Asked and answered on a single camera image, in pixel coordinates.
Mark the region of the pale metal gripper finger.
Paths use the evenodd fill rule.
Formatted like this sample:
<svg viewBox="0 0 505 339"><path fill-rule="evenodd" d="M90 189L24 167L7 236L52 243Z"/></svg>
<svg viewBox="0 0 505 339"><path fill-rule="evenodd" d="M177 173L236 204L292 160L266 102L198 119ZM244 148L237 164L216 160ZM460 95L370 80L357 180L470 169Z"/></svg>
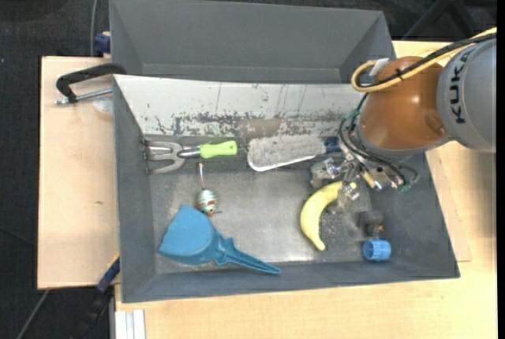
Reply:
<svg viewBox="0 0 505 339"><path fill-rule="evenodd" d="M334 180L342 173L341 167L335 164L333 158L327 158L311 167L312 179L310 184L313 188L321 188L325 180Z"/></svg>
<svg viewBox="0 0 505 339"><path fill-rule="evenodd" d="M337 209L339 211L348 211L351 203L360 196L356 182L342 182L337 196Z"/></svg>

